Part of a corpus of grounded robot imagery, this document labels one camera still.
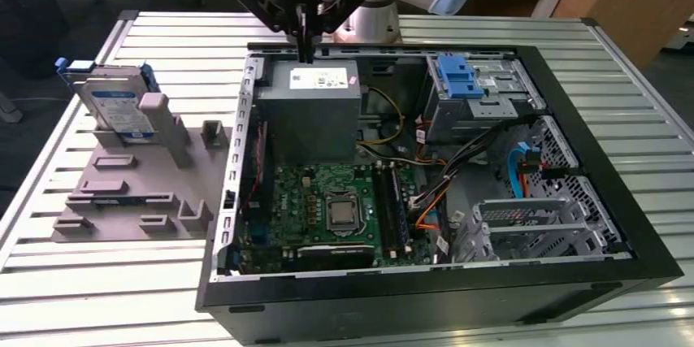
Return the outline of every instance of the yellow wire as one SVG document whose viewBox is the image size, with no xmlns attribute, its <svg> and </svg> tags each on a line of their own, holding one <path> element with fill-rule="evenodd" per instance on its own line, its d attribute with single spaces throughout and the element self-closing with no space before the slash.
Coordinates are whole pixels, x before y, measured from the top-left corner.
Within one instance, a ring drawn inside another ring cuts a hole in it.
<svg viewBox="0 0 694 347">
<path fill-rule="evenodd" d="M 381 97 L 385 98 L 385 100 L 389 101 L 389 103 L 393 105 L 393 108 L 395 109 L 395 111 L 398 113 L 398 120 L 401 122 L 401 126 L 398 127 L 398 132 L 393 136 L 383 138 L 381 140 L 365 140 L 365 141 L 357 142 L 357 144 L 362 144 L 362 145 L 379 145 L 379 144 L 385 144 L 386 142 L 395 140 L 401 136 L 402 129 L 405 128 L 405 117 L 402 116 L 401 107 L 398 107 L 398 105 L 397 105 L 395 101 L 391 99 L 391 97 L 382 90 L 377 89 L 375 87 L 369 87 L 369 89 L 378 92 Z"/>
</svg>

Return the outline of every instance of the blue plastic clip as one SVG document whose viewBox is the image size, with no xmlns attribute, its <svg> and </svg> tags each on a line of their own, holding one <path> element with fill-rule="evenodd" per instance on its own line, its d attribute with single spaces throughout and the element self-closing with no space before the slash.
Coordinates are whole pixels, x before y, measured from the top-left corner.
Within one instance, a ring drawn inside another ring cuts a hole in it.
<svg viewBox="0 0 694 347">
<path fill-rule="evenodd" d="M 481 98 L 485 90 L 478 87 L 475 70 L 462 56 L 438 56 L 438 72 L 449 90 L 449 98 Z"/>
<path fill-rule="evenodd" d="M 64 57 L 60 57 L 55 61 L 55 73 L 58 73 L 58 76 L 66 83 L 67 87 L 70 87 L 70 89 L 72 89 L 71 83 L 70 83 L 70 81 L 67 81 L 67 78 L 66 78 L 66 70 L 67 70 L 67 59 Z"/>
<path fill-rule="evenodd" d="M 144 79 L 144 83 L 147 85 L 147 90 L 151 93 L 160 93 L 162 90 L 159 89 L 159 83 L 156 82 L 156 79 L 154 78 L 154 69 L 152 69 L 152 66 L 150 66 L 150 64 L 144 63 L 140 66 L 140 75 L 142 75 L 142 78 Z"/>
</svg>

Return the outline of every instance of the white sticker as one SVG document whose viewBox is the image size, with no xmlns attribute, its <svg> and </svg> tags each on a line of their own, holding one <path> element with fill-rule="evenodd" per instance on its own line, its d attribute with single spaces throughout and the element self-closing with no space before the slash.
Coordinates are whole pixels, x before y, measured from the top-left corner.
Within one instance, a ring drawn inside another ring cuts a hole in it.
<svg viewBox="0 0 694 347">
<path fill-rule="evenodd" d="M 490 77 L 490 78 L 485 78 L 485 79 L 477 79 L 477 83 L 479 85 L 497 85 L 497 82 L 495 82 L 495 79 L 494 77 Z"/>
<path fill-rule="evenodd" d="M 446 255 L 449 255 L 449 242 L 446 239 L 443 239 L 442 236 L 439 236 L 437 239 L 437 247 Z"/>
<path fill-rule="evenodd" d="M 112 127 L 130 142 L 148 142 L 154 128 L 147 116 L 138 109 L 139 99 L 130 91 L 92 91 L 92 100 Z"/>
<path fill-rule="evenodd" d="M 419 144 L 425 144 L 426 143 L 426 132 L 422 129 L 417 129 L 415 136 L 417 136 L 417 142 Z"/>
<path fill-rule="evenodd" d="M 290 89 L 346 89 L 347 68 L 294 68 Z"/>
</svg>

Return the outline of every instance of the wire bundle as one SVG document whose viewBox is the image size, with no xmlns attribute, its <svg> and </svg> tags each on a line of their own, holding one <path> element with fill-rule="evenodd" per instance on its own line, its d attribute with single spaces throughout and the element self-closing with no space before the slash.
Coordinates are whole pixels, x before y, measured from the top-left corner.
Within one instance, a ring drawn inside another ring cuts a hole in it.
<svg viewBox="0 0 694 347">
<path fill-rule="evenodd" d="M 381 89 L 377 89 L 375 87 L 369 87 L 369 90 L 374 91 L 378 95 L 381 95 L 381 97 L 390 103 L 390 105 L 395 109 L 395 112 L 398 113 L 398 122 L 399 122 L 398 125 L 399 126 L 398 126 L 398 131 L 393 136 L 390 136 L 387 138 L 382 138 L 379 140 L 358 141 L 357 144 L 358 145 L 383 145 L 383 144 L 387 144 L 389 142 L 394 141 L 401 136 L 402 129 L 405 128 L 405 116 L 402 115 L 401 107 L 398 107 L 393 98 Z"/>
<path fill-rule="evenodd" d="M 434 208 L 434 206 L 439 203 L 439 201 L 443 199 L 443 194 L 449 191 L 450 183 L 455 175 L 458 174 L 458 170 L 461 169 L 461 166 L 478 154 L 481 154 L 487 148 L 491 142 L 495 140 L 497 136 L 501 132 L 503 132 L 507 128 L 511 126 L 517 126 L 519 124 L 529 124 L 537 120 L 538 115 L 525 115 L 522 117 L 518 117 L 517 119 L 509 119 L 506 121 L 501 121 L 494 127 L 487 129 L 485 132 L 482 132 L 477 137 L 474 137 L 455 152 L 454 157 L 449 160 L 446 163 L 446 166 L 443 166 L 442 172 L 439 174 L 439 177 L 437 179 L 437 182 L 431 186 L 431 188 L 425 191 L 414 200 L 413 204 L 417 206 L 421 204 L 426 199 L 430 197 L 433 198 L 431 203 L 425 209 L 425 212 L 418 218 L 418 222 L 415 224 L 417 228 L 419 229 L 433 229 L 437 227 L 433 227 L 431 225 L 422 224 L 425 221 L 426 214 L 430 212 L 430 210 Z"/>
</svg>

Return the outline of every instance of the blue cable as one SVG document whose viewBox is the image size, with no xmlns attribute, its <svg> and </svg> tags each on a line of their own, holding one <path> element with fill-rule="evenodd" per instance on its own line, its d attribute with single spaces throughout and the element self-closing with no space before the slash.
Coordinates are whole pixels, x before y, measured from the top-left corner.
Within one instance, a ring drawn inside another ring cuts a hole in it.
<svg viewBox="0 0 694 347">
<path fill-rule="evenodd" d="M 521 156 L 525 156 L 525 150 L 522 147 L 514 148 L 511 152 L 509 152 L 509 159 L 506 162 L 507 170 L 509 170 L 509 181 L 511 182 L 511 190 L 513 195 L 515 198 L 523 197 L 523 189 L 521 187 L 521 180 L 518 179 L 518 173 L 517 173 L 517 159 L 515 154 L 521 154 Z"/>
<path fill-rule="evenodd" d="M 66 86 L 72 90 L 72 86 L 71 86 L 71 83 L 70 81 L 67 80 L 66 78 L 66 69 L 67 69 L 67 59 L 60 57 L 56 61 L 55 61 L 55 73 L 58 74 L 58 76 L 60 77 L 60 79 L 63 80 L 63 82 L 66 83 Z"/>
</svg>

